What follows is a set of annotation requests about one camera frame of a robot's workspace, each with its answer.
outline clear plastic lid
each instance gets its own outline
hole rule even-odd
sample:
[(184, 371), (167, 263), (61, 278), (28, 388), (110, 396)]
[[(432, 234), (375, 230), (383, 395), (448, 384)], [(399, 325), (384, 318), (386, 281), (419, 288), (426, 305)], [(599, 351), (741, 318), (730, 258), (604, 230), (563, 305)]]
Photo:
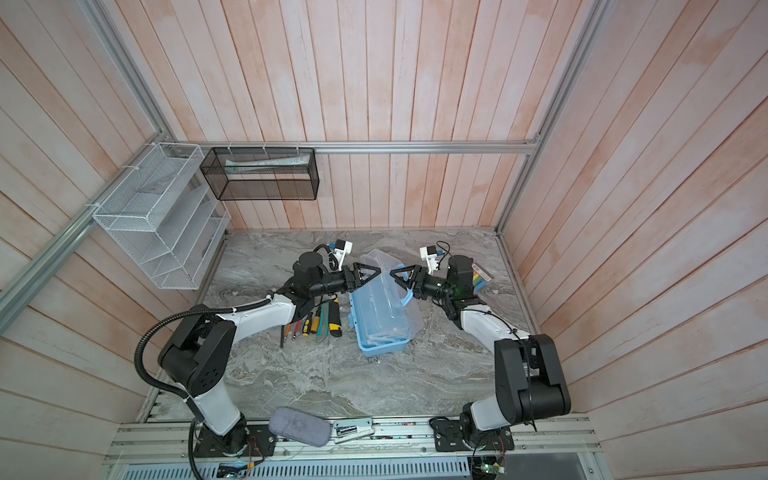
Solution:
[(382, 269), (381, 275), (350, 294), (362, 344), (370, 347), (412, 339), (424, 328), (424, 321), (416, 302), (402, 305), (406, 292), (389, 275), (402, 266), (400, 260), (374, 249), (360, 257), (360, 262)]

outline metal vent grille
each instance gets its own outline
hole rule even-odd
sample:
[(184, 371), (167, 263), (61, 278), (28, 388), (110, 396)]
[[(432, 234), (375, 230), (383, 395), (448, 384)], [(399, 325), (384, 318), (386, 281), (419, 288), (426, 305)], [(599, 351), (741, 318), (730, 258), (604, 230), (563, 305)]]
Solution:
[[(198, 462), (203, 478), (216, 478), (218, 463)], [(466, 457), (360, 458), (271, 461), (248, 471), (246, 478), (346, 478), (353, 480), (407, 478), (470, 478)], [(189, 464), (131, 465), (122, 480), (192, 478)]]

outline black cable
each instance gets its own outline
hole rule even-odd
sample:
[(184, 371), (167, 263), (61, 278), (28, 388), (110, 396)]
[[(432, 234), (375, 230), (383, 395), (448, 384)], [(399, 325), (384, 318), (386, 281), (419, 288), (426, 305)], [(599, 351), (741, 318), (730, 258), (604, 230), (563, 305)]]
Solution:
[(190, 470), (192, 471), (192, 475), (196, 480), (204, 480), (203, 476), (200, 475), (200, 472), (197, 470), (197, 465), (194, 464), (194, 457), (192, 456), (194, 451), (194, 431), (196, 428), (197, 420), (192, 419), (192, 422), (190, 422), (190, 434), (189, 437), (187, 437), (187, 457), (190, 459)]
[(432, 422), (434, 422), (435, 420), (445, 420), (446, 422), (450, 422), (450, 421), (451, 421), (451, 419), (449, 419), (448, 417), (444, 417), (444, 416), (439, 416), (439, 417), (432, 417), (432, 418), (430, 418), (430, 419), (429, 419), (429, 428), (431, 428), (432, 430), (434, 430), (436, 433), (441, 433), (441, 432), (438, 432), (438, 429), (437, 429), (437, 427), (435, 427), (435, 426), (432, 424)]
[(321, 296), (320, 296), (320, 303), (318, 303), (317, 305), (315, 305), (315, 306), (314, 306), (314, 307), (312, 307), (312, 308), (314, 308), (314, 309), (315, 309), (315, 308), (317, 308), (318, 306), (321, 306), (321, 305), (323, 305), (324, 303), (332, 302), (332, 301), (336, 300), (337, 298), (339, 298), (339, 296), (338, 296), (337, 294), (335, 294), (335, 293), (333, 293), (333, 296), (332, 296), (332, 297), (330, 297), (330, 298), (326, 298), (325, 300), (323, 300), (323, 297), (324, 297), (324, 296), (325, 296), (325, 294), (321, 295)]
[(516, 339), (518, 339), (520, 346), (523, 347), (523, 353), (525, 354), (525, 363), (528, 370), (528, 407), (531, 409), (531, 425), (533, 425), (533, 431), (538, 432), (538, 429), (536, 428), (536, 421), (533, 418), (533, 395), (531, 394), (531, 357), (528, 355), (528, 349), (525, 347), (522, 339), (518, 336), (518, 329), (514, 329), (511, 334), (514, 335)]
[[(444, 243), (445, 247), (440, 247), (440, 243)], [(435, 242), (435, 245), (443, 249), (442, 257), (440, 257), (440, 260), (438, 260), (437, 262), (437, 270), (440, 270), (440, 266), (442, 265), (443, 259), (451, 256), (451, 244), (446, 242), (445, 240), (438, 240)]]
[(328, 267), (331, 269), (332, 272), (335, 272), (339, 269), (339, 259), (336, 258), (335, 255), (333, 255), (333, 251), (331, 250), (331, 247), (323, 244), (318, 245), (315, 247), (315, 250), (312, 250), (313, 252), (316, 252), (320, 249), (325, 249), (326, 252), (328, 252)]
[(499, 320), (501, 320), (501, 321), (502, 321), (502, 322), (503, 322), (503, 323), (504, 323), (504, 324), (507, 326), (507, 328), (509, 329), (509, 331), (508, 331), (507, 333), (513, 333), (513, 332), (512, 332), (512, 330), (514, 330), (514, 328), (512, 328), (512, 325), (510, 325), (509, 323), (507, 323), (507, 321), (506, 321), (505, 319), (501, 318), (500, 316), (496, 315), (496, 314), (495, 314), (495, 313), (493, 313), (493, 312), (482, 312), (482, 314), (483, 314), (483, 315), (490, 315), (490, 316), (495, 316), (496, 318), (498, 318)]
[[(473, 468), (475, 466), (475, 454), (478, 451), (478, 447), (480, 446), (481, 443), (483, 443), (484, 441), (488, 440), (488, 437), (490, 435), (496, 435), (495, 432), (496, 432), (495, 430), (488, 430), (487, 432), (478, 435), (478, 439), (475, 441), (475, 449), (472, 450), (472, 467)], [(482, 464), (482, 455), (481, 455), (481, 458), (479, 458), (478, 460)]]
[(248, 465), (243, 465), (242, 467), (229, 467), (226, 465), (219, 465), (216, 469), (216, 476), (218, 478), (226, 478), (227, 475), (235, 475), (247, 469)]

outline metal base rail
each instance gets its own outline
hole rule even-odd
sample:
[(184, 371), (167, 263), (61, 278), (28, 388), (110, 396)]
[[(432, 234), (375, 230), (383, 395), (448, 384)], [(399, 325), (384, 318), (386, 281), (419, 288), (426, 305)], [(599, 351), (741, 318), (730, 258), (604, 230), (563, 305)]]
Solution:
[[(466, 457), (469, 452), (437, 452), (428, 416), (374, 417), (373, 437), (332, 442), (312, 447), (277, 437), (275, 454), (268, 462), (334, 458)], [(267, 421), (249, 422), (250, 425)], [(538, 420), (538, 432), (529, 425), (514, 425), (502, 432), (515, 441), (507, 455), (530, 453), (602, 452), (589, 418), (582, 414)], [(121, 425), (104, 463), (152, 464), (184, 462), (187, 459), (189, 422), (134, 423)], [(231, 462), (232, 458), (206, 458), (205, 462)]]

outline wire basket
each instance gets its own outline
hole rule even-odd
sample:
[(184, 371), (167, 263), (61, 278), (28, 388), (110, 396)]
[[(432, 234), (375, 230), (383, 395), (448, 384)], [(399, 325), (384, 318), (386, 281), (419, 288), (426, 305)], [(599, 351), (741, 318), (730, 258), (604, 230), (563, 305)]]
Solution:
[(155, 145), (96, 210), (94, 219), (105, 230), (157, 230), (202, 161), (199, 145)]
[(219, 200), (315, 200), (311, 148), (215, 147), (200, 169)]
[(94, 214), (159, 288), (199, 288), (229, 223), (208, 185), (189, 186), (202, 160), (197, 145), (155, 145)]

